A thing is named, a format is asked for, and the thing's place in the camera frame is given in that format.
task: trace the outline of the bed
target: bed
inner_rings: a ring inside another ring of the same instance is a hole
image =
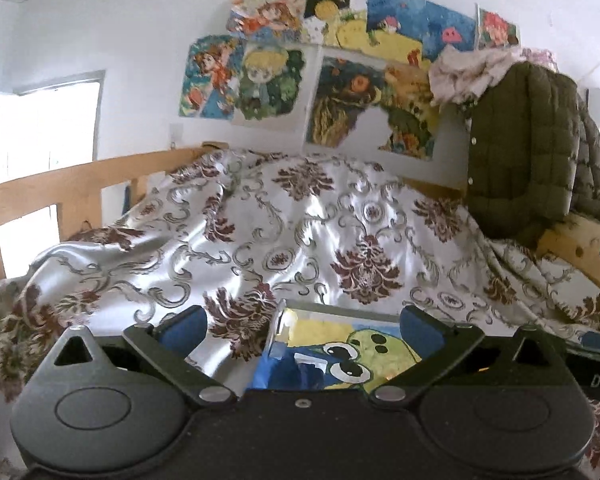
[[[101,226],[101,189],[121,182],[133,207]],[[526,322],[572,340],[600,331],[599,225],[569,218],[532,252],[485,238],[461,198],[376,162],[214,143],[0,184],[0,225],[56,204],[62,240],[14,280],[0,256],[4,477],[23,467],[6,423],[11,403],[69,324],[113,335],[201,304],[208,333],[187,362],[237,393],[284,299],[382,314],[413,303],[490,335]],[[600,403],[592,407],[598,428],[584,469],[600,460]]]

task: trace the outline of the power outlet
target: power outlet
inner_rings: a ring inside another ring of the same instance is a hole
[[[175,150],[182,145],[184,126],[182,123],[169,124],[169,148]]]

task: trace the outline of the cartoon poster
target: cartoon poster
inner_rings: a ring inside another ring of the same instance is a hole
[[[478,7],[478,50],[520,44],[520,29],[495,12]]]
[[[412,48],[402,38],[417,41],[431,62],[447,44],[461,51],[475,46],[475,20],[427,0],[368,0],[366,31],[372,45],[395,51],[405,44],[400,48],[405,54]]]
[[[276,333],[258,363],[253,387],[371,392],[422,361],[402,339],[397,317],[394,322],[364,319],[327,309],[342,314],[283,310],[272,323]]]
[[[226,28],[245,40],[300,41],[305,0],[233,0]]]
[[[366,0],[306,0],[302,41],[340,46],[337,31],[352,20],[366,23]]]
[[[192,44],[182,83],[180,115],[230,120],[234,116],[244,45],[231,36]]]
[[[336,148],[355,129],[363,112],[379,107],[386,113],[392,134],[376,139],[376,146],[431,160],[439,120],[439,109],[431,101],[429,77],[417,65],[389,64],[380,70],[325,57],[306,140]]]
[[[248,43],[233,124],[276,131],[304,124],[312,86],[302,76],[314,59],[312,49]]]

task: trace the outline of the puffer jacket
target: puffer jacket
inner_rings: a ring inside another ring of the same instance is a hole
[[[600,221],[600,132],[569,77],[514,65],[472,111],[467,205],[491,238],[533,246],[570,211]]]

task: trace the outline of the wooden bed frame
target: wooden bed frame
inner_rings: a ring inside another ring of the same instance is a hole
[[[198,148],[143,153],[98,160],[62,170],[47,171],[0,184],[0,226],[55,204],[60,240],[81,230],[85,222],[102,225],[103,188],[129,182],[131,205],[146,193],[148,177],[160,171],[170,172],[218,148],[222,142],[204,142]],[[462,190],[418,180],[405,183],[432,198],[461,198]],[[570,215],[568,222],[547,231],[538,245],[539,255],[551,252],[584,272],[600,286],[600,224]],[[0,252],[0,279],[5,277]]]

